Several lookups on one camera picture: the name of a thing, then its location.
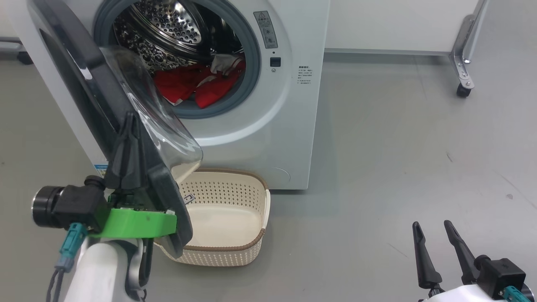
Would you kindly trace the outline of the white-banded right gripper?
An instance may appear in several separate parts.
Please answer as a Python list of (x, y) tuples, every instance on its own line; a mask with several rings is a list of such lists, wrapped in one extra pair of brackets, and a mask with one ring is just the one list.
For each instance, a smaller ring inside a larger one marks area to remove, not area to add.
[[(463, 285), (471, 285), (477, 282), (479, 271), (474, 266), (475, 257), (466, 245), (464, 239), (460, 237), (453, 223), (449, 220), (443, 222), (448, 240), (453, 245), (459, 266), (462, 271), (461, 281)], [(417, 268), (418, 286), (426, 290), (440, 290), (442, 282), (439, 274), (432, 263), (428, 250), (426, 249), (426, 238), (423, 234), (419, 222), (412, 224), (414, 239), (414, 253)], [(489, 297), (479, 286), (459, 286), (453, 290), (436, 294), (422, 302), (503, 302), (503, 299), (494, 300)]]

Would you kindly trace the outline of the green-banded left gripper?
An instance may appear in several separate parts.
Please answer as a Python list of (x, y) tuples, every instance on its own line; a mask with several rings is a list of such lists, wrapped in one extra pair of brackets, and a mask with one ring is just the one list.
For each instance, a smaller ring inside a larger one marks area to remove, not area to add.
[[(115, 140), (112, 160), (106, 170), (108, 189), (134, 190), (146, 185), (142, 124), (138, 113), (126, 114), (126, 122)], [(101, 231), (88, 231), (90, 238), (151, 239), (176, 233), (177, 216), (158, 211), (136, 200), (134, 194), (113, 193), (112, 208)]]

